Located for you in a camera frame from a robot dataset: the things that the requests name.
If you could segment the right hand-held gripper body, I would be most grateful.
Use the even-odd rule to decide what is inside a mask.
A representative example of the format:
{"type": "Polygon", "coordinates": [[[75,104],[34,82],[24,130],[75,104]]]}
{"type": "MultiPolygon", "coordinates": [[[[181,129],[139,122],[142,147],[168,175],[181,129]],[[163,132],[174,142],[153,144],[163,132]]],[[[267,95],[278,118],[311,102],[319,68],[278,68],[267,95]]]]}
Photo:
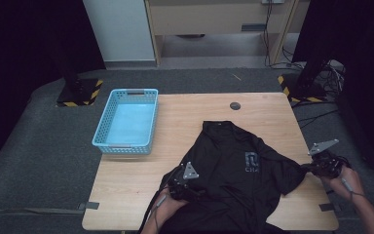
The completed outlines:
{"type": "Polygon", "coordinates": [[[338,139],[332,139],[313,144],[308,154],[312,158],[310,164],[314,164],[316,168],[311,173],[315,176],[335,178],[340,175],[343,166],[350,166],[349,161],[345,157],[337,156],[329,150],[330,147],[338,142],[338,139]]]}

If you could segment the person's right hand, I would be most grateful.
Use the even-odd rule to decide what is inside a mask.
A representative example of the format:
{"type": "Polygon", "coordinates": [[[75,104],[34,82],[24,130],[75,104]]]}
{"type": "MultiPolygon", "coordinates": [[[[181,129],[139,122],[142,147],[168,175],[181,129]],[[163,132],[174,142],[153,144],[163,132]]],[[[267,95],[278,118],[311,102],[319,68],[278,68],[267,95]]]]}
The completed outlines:
{"type": "Polygon", "coordinates": [[[329,185],[336,194],[350,202],[354,193],[364,196],[363,187],[358,173],[346,166],[342,167],[342,171],[338,177],[322,177],[320,180],[326,185],[329,185]]]}

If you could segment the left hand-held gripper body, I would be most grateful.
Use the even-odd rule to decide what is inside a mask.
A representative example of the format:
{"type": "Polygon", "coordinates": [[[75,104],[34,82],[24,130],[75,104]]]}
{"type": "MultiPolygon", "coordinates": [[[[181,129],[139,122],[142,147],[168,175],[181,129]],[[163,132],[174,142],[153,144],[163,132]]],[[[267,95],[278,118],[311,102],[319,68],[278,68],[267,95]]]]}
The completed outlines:
{"type": "Polygon", "coordinates": [[[198,201],[205,194],[203,190],[197,190],[189,184],[192,179],[198,179],[200,175],[196,172],[191,162],[180,164],[170,174],[168,179],[168,190],[172,199],[184,201],[198,201]]]}

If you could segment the black curtain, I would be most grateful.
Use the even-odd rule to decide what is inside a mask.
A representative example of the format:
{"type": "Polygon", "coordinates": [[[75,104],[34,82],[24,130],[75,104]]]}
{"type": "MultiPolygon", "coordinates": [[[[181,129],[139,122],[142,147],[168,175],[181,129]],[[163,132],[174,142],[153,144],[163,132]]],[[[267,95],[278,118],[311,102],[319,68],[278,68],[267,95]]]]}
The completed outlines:
{"type": "Polygon", "coordinates": [[[374,0],[311,0],[295,61],[345,66],[339,103],[362,157],[374,165],[374,0]]]}
{"type": "Polygon", "coordinates": [[[32,92],[62,77],[102,69],[84,0],[0,0],[0,150],[32,92]]]}

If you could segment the black t-shirt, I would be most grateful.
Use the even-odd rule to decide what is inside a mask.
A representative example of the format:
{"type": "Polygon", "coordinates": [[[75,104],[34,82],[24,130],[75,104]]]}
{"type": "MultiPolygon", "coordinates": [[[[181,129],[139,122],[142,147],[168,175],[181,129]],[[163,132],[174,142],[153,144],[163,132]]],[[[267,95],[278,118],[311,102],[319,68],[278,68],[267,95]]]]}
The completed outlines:
{"type": "MultiPolygon", "coordinates": [[[[289,234],[267,218],[306,172],[262,138],[230,121],[205,121],[181,162],[192,163],[200,177],[189,184],[205,194],[187,201],[159,234],[289,234]]],[[[161,191],[172,172],[164,175],[161,191]]]]}

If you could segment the light blue plastic basket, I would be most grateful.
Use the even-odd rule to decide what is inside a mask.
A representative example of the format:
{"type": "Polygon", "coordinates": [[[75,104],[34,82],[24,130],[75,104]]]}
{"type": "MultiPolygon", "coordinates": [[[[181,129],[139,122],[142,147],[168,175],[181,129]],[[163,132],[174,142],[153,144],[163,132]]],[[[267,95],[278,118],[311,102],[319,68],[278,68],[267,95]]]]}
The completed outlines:
{"type": "Polygon", "coordinates": [[[150,154],[158,113],[157,89],[114,89],[92,144],[104,154],[150,154]]]}

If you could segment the black stand with striped base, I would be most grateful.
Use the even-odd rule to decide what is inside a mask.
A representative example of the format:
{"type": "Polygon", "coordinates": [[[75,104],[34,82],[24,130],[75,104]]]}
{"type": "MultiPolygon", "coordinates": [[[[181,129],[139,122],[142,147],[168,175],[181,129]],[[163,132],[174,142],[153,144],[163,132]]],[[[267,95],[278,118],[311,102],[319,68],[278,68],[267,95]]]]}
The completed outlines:
{"type": "Polygon", "coordinates": [[[81,79],[74,71],[64,51],[58,52],[57,68],[65,82],[56,100],[57,106],[87,106],[95,102],[102,85],[101,80],[81,79]]]}
{"type": "Polygon", "coordinates": [[[326,91],[316,82],[323,68],[323,60],[312,58],[298,73],[283,74],[278,78],[282,92],[289,101],[325,101],[326,91]]]}

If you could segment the white cabinet panel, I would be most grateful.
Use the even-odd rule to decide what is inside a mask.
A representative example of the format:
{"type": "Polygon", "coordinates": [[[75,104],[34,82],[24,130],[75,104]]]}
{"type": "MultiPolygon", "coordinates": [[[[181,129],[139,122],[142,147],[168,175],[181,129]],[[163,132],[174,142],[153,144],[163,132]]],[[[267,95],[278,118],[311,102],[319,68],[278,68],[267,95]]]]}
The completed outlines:
{"type": "Polygon", "coordinates": [[[154,61],[144,0],[83,0],[105,62],[154,61]]]}

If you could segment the person's left hand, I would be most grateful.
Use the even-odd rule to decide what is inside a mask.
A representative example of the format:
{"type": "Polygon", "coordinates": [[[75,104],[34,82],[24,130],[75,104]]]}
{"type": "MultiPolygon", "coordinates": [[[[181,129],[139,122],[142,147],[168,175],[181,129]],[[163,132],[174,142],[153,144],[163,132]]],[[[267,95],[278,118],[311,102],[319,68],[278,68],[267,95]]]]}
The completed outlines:
{"type": "Polygon", "coordinates": [[[180,208],[187,205],[185,200],[175,200],[171,197],[167,188],[160,192],[157,201],[154,203],[153,218],[157,218],[163,224],[171,218],[180,208]]]}

